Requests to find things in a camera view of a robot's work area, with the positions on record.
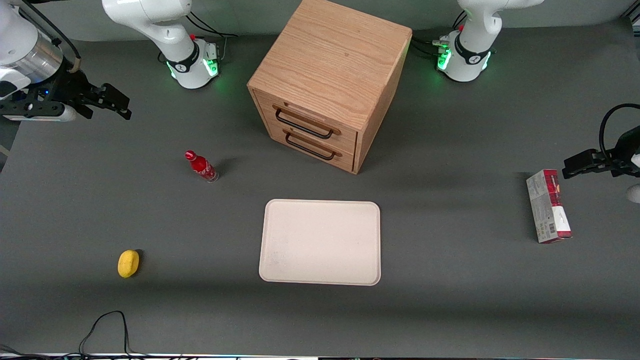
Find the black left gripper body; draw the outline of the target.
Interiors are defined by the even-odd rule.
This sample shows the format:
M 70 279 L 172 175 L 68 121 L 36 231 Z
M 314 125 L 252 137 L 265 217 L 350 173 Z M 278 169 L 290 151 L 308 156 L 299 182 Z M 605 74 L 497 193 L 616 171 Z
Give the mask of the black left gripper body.
M 635 178 L 640 177 L 639 165 L 633 161 L 639 155 L 640 148 L 640 127 L 624 132 L 616 142 L 615 146 L 608 150 L 611 167 L 610 173 L 613 178 L 627 175 Z

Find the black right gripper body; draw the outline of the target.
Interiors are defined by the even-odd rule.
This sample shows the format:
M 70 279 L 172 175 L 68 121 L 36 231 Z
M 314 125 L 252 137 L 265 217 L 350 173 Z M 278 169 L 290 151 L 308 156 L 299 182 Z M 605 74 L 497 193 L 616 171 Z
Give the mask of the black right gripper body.
M 98 100 L 98 90 L 79 71 L 62 69 L 34 83 L 16 70 L 1 71 L 1 116 L 9 120 L 74 120 L 75 102 Z

